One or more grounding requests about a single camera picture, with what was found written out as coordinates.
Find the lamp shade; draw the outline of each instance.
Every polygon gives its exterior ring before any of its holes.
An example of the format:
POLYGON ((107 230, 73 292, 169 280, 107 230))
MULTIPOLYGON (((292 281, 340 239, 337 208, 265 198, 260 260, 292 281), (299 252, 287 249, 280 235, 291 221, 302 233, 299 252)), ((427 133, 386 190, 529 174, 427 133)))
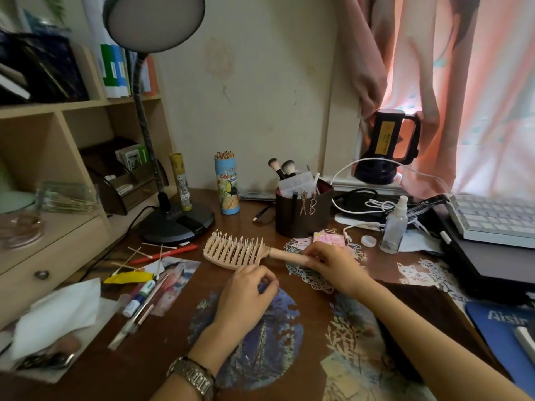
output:
POLYGON ((118 45, 155 53, 191 37, 201 25, 204 10, 204 0, 106 0, 103 19, 118 45))

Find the desk lamp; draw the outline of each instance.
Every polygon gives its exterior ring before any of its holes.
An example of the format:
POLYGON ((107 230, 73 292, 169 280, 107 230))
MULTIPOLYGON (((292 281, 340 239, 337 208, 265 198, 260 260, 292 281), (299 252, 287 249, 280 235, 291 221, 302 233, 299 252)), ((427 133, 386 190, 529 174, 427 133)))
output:
POLYGON ((104 26, 111 38, 125 49, 137 52, 132 95, 159 202, 159 208, 140 223, 140 233, 144 240, 157 244, 189 241, 214 221, 210 208, 194 202, 192 210, 183 212, 165 194, 140 89, 141 68, 148 54, 172 49, 190 38, 201 25, 204 9, 204 0, 106 0, 104 3, 104 26))

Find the blue circular print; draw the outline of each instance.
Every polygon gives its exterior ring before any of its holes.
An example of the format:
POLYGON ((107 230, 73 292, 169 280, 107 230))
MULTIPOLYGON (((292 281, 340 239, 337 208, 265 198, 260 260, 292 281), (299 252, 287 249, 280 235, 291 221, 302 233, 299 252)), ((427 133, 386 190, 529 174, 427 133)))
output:
MULTIPOLYGON (((262 292, 265 287, 262 283, 258 289, 262 292)), ((218 300, 219 296, 211 292, 210 298, 197 305, 197 312, 189 325, 192 331, 188 337, 190 345, 213 321, 218 300)), ((216 377, 217 385, 254 390, 281 377, 298 356, 303 340, 303 325, 295 323, 298 316, 295 301, 279 288, 264 317, 223 364, 216 377)))

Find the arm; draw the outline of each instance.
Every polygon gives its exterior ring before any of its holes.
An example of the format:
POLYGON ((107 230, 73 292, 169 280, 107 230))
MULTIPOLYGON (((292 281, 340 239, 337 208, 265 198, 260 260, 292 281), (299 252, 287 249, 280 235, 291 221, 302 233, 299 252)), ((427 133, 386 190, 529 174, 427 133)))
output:
POLYGON ((531 400, 374 281, 343 248, 315 242, 304 253, 322 258, 323 263, 311 263, 311 267, 384 323, 439 401, 531 400))
MULTIPOLYGON (((223 289, 216 317, 203 330, 188 357, 217 376, 224 361, 254 328, 277 294, 279 282, 265 266, 250 265, 237 269, 223 289), (261 280, 270 281, 259 294, 261 280)), ((202 401, 201 395, 178 374, 171 374, 151 401, 202 401)))

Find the pencil canister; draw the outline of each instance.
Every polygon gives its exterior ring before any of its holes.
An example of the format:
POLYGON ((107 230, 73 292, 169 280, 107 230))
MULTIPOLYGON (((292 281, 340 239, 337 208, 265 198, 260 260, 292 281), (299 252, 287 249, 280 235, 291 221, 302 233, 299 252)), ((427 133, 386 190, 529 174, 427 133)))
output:
POLYGON ((180 206, 182 207, 182 211, 190 211, 193 208, 193 205, 191 205, 191 195, 189 193, 182 153, 173 153, 169 155, 169 159, 171 160, 174 180, 177 183, 178 193, 180 194, 180 206))
POLYGON ((237 197, 236 159, 214 159, 216 166, 219 207, 225 215, 236 214, 240 210, 237 197))
POLYGON ((298 193, 296 199, 286 198, 277 189, 275 195, 275 230, 287 238, 307 238, 327 228, 331 215, 333 187, 323 180, 318 180, 316 203, 310 194, 305 200, 298 193))

